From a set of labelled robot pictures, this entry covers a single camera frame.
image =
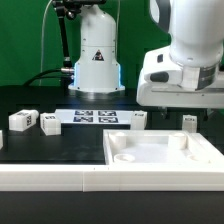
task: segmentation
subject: black cable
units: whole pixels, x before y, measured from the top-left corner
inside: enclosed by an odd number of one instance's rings
[[[26,81],[23,86],[29,86],[30,83],[32,83],[34,80],[42,77],[42,76],[45,76],[47,74],[50,74],[50,73],[56,73],[56,72],[61,72],[61,69],[60,68],[56,68],[56,69],[50,69],[50,70],[47,70],[47,71],[44,71],[44,72],[41,72],[37,75],[35,75],[33,78],[29,79],[28,81]]]
[[[61,78],[68,78],[68,79],[70,79],[71,76],[70,75],[57,75],[57,76],[36,77],[36,78],[33,78],[32,79],[32,82],[35,81],[35,80],[39,80],[39,79],[58,79],[58,78],[59,79],[61,79]],[[23,85],[24,86],[29,86],[32,82],[24,83]]]

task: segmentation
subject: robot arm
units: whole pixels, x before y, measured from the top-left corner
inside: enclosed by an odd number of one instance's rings
[[[172,41],[170,46],[146,54],[138,86],[140,104],[224,107],[224,82],[219,77],[223,7],[223,0],[150,1],[153,21],[171,35]],[[164,93],[166,100],[160,101]],[[157,103],[151,100],[155,95]]]

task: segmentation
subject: white cylinder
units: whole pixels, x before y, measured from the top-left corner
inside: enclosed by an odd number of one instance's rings
[[[189,67],[213,66],[222,58],[223,0],[173,0],[169,33],[174,62]]]

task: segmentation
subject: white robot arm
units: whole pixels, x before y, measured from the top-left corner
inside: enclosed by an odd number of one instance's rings
[[[123,95],[125,87],[120,83],[120,65],[116,60],[116,23],[96,4],[106,0],[54,0],[53,6],[59,18],[63,43],[64,67],[62,72],[73,74],[69,85],[71,95],[88,99],[107,99]],[[72,69],[64,17],[81,16],[81,56]]]
[[[150,0],[153,21],[171,45],[148,52],[137,102],[147,106],[224,107],[224,1]]]
[[[116,23],[97,5],[81,8],[81,56],[75,64],[71,95],[110,98],[124,93],[116,60]]]

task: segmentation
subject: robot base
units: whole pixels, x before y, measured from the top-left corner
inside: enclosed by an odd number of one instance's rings
[[[96,100],[96,99],[113,99],[115,97],[122,97],[125,95],[125,88],[120,88],[114,92],[84,92],[77,89],[69,88],[69,95],[80,97],[84,99]]]

